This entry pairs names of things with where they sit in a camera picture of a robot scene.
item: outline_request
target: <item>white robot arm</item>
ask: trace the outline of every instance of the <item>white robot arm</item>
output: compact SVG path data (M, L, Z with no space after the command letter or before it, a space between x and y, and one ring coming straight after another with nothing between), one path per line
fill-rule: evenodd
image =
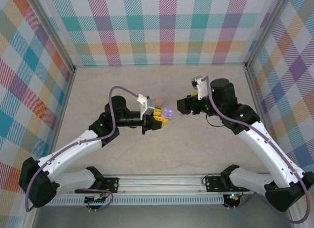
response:
M108 136L112 132L113 127L110 107L107 104L105 112L78 138L37 161L31 157L24 161L19 185L26 192L26 196L29 197L34 207L44 206L56 195L68 191L85 188L103 190L107 181L94 167L87 167L79 172L64 172L85 155L114 140L119 135L118 127L135 128L139 126L142 127L142 134L145 134L147 130L157 130L168 123L169 119L161 116L162 110L155 108L153 100L149 97L139 95L137 100L140 103L140 110L130 111L125 98L122 96L112 97L116 128L110 137L104 139L104 136ZM111 188L111 191L115 193L117 185L116 183L113 185L114 188Z
M304 172L298 167L276 144L267 132L259 116L254 110L237 102L232 83L227 79L216 79L210 83L212 100L221 114L231 120L237 120L246 125L235 123L223 118L212 106L207 83L203 77L191 80L197 93L188 95L177 101L178 110L182 114L206 113L209 116L219 116L223 125L231 129L235 135L243 139L265 164L270 174L258 174L247 171L237 165L231 165L221 172L221 182L226 190L233 187L242 187L263 195L279 211L286 211L298 199L304 195L304 190L296 174L304 182L307 189L314 184L314 173ZM267 136L267 140L261 137L255 130ZM274 144L279 152L271 146ZM295 171L291 171L283 157L292 165Z

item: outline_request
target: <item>metal corner post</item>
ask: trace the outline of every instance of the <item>metal corner post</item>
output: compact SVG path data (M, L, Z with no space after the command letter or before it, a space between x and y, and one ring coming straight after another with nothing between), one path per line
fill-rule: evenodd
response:
M264 123L267 126L267 124L266 124L267 122L265 120L265 116L263 113L263 108L262 108L262 105L261 105L259 98L257 96L257 90L255 88L254 81L253 81L252 76L251 76L251 74L250 74L250 72L247 69L245 64L243 64L243 70L244 70L244 74L245 74L247 83L248 83L249 88L250 88L250 92L252 95L253 103L254 103L255 109L257 111L257 114L260 116L262 123Z
M75 75L76 75L76 72L71 73L70 80L69 80L69 87L68 87L67 93L66 93L65 98L64 98L63 106L62 106L62 109L61 109L61 113L60 113L60 117L59 117L58 123L56 125L56 130L55 130L55 133L54 133L52 144L50 146L49 153L54 152L55 146L57 144L57 140L58 140L59 133L60 133L60 130L61 130L61 125L62 125L62 121L63 121L63 118L64 118L65 110L66 110L68 102L69 102L69 98L70 98L70 94L71 94L71 90L72 90L72 86L73 86Z
M282 11L284 10L284 8L286 7L286 4L288 2L289 2L289 0L278 0L274 10L272 11L269 19L267 20L267 22L265 24L265 27L263 29L263 32L261 33L260 38L256 42L256 45L253 48L253 51L252 51L252 53L251 53L251 55L250 55L250 57L246 63L246 66L248 67L248 69L250 69L251 65L253 64L253 62L256 60L256 58L260 54L267 38L269 37L269 35L273 31Z
M75 65L72 62L68 52L66 51L64 45L62 44L58 34L56 33L49 17L47 16L46 12L44 11L41 3L39 0L28 0L29 4L31 5L32 9L35 11L37 17L39 18L41 24L43 25L44 29L46 30L48 36L52 40L53 44L56 46L58 52L60 53L62 59L66 63L68 69L71 72L74 72Z

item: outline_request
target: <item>marble floor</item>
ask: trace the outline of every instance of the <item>marble floor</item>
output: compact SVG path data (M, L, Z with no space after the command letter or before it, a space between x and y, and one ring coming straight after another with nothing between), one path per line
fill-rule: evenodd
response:
M254 107L241 65L79 67L63 119L56 149L79 136L93 123L108 102L109 90L118 85L151 98L163 98L164 107L194 92L190 79L209 75L227 78L235 86L238 101ZM126 92L130 110L139 109ZM219 124L217 117L209 118ZM267 169L240 138L225 127L211 127L205 115L181 115L157 131L141 134L141 128L120 128L113 142L75 163L68 171L95 166L103 174L218 173L231 164L254 172Z

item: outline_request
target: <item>plaid wall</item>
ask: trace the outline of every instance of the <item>plaid wall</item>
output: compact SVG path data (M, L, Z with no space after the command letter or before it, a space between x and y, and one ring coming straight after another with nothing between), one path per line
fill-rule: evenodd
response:
M254 37L254 40L253 40L253 42L251 43L251 46L250 46L250 48L249 48L249 51L247 52L247 54L246 54L246 56L245 56L244 62L247 62L247 61L248 61L248 59L249 59L249 57L250 57L250 55L251 55L251 53L252 53L252 51L253 51L253 49L254 49L254 47L255 47L255 45L256 45L256 42L259 40L259 38L260 38L260 36L261 36L261 34L262 34L263 30L264 30L264 27L265 27L265 25L266 25L266 22L268 21L268 19L270 18L271 13L273 12L274 8L276 7L277 2L278 2L278 0L273 0L273 1L271 2L271 5L270 5L270 7L268 8L268 11L267 11L267 13L266 13L266 15L265 15L265 17L264 17L264 19L263 19L263 21L262 21L262 23L261 23L259 29L258 29L258 32L256 33L256 35L255 35L255 37Z
M257 31L253 28L260 26L257 21L262 22L259 14L268 9L265 1L41 3L76 64L121 65L242 63L254 38L249 37Z
M289 1L252 68L272 136L314 171L314 0Z
M22 163L50 149L70 71L27 0L0 0L0 227L25 215Z

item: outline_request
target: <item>purple lego brick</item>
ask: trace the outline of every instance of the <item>purple lego brick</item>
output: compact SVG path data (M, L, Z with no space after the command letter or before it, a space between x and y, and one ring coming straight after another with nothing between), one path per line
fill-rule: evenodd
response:
M167 118L169 120L172 120L174 118L174 113L175 113L174 109L172 109L172 108L164 108L162 110L161 116L164 117L164 118Z

